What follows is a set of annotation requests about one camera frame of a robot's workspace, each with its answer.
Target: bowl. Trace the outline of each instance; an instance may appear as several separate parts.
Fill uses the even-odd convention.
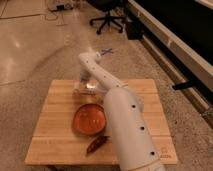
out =
[[[75,113],[73,128],[84,135],[95,135],[102,132],[106,126],[104,109],[98,104],[85,104]]]

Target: red pepper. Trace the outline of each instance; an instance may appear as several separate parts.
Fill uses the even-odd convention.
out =
[[[103,144],[105,144],[107,141],[107,136],[99,136],[94,141],[91,142],[89,147],[87,147],[87,154],[92,153],[96,151],[98,148],[100,148]]]

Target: wooden cutting board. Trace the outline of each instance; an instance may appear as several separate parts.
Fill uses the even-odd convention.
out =
[[[75,82],[52,81],[25,159],[27,165],[118,164],[111,140],[86,156],[86,149],[94,137],[73,132],[71,123],[76,110],[83,104],[100,103],[96,95],[74,93]],[[124,82],[144,102],[142,115],[161,161],[164,164],[176,164],[175,148],[154,80],[131,79]]]

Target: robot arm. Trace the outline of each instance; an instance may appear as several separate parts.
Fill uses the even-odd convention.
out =
[[[83,53],[79,59],[83,66],[81,81],[87,82],[93,76],[106,90],[104,110],[121,169],[164,171],[136,95],[125,83],[98,65],[99,53]]]

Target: cable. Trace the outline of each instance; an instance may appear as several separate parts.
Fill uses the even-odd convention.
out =
[[[6,0],[6,2],[5,2],[5,4],[4,4],[4,7],[3,7],[3,10],[2,10],[2,12],[1,12],[0,18],[1,18],[1,17],[3,16],[3,14],[4,14],[4,11],[5,11],[6,7],[7,7],[8,1],[9,1],[9,0]]]
[[[47,7],[48,11],[55,16],[55,18],[48,19],[47,18],[47,14],[44,14],[44,19],[47,20],[47,21],[55,21],[55,20],[57,20],[58,19],[58,15],[56,15],[53,11],[50,10],[50,8],[47,5],[47,0],[45,0],[45,6]]]
[[[0,20],[8,20],[8,19],[24,18],[24,17],[34,17],[34,16],[40,16],[40,15],[43,15],[44,19],[47,20],[47,21],[55,21],[55,20],[58,19],[58,15],[56,15],[54,12],[52,12],[49,9],[49,7],[47,5],[47,0],[45,0],[45,5],[46,5],[48,11],[55,16],[54,18],[51,18],[51,19],[47,18],[47,14],[31,14],[31,15],[22,15],[22,16],[14,16],[14,17],[4,17],[4,18],[2,18],[3,14],[4,14],[4,11],[7,8],[8,2],[9,2],[9,0],[6,0],[6,2],[4,4],[3,10],[2,10],[1,15],[0,15]]]

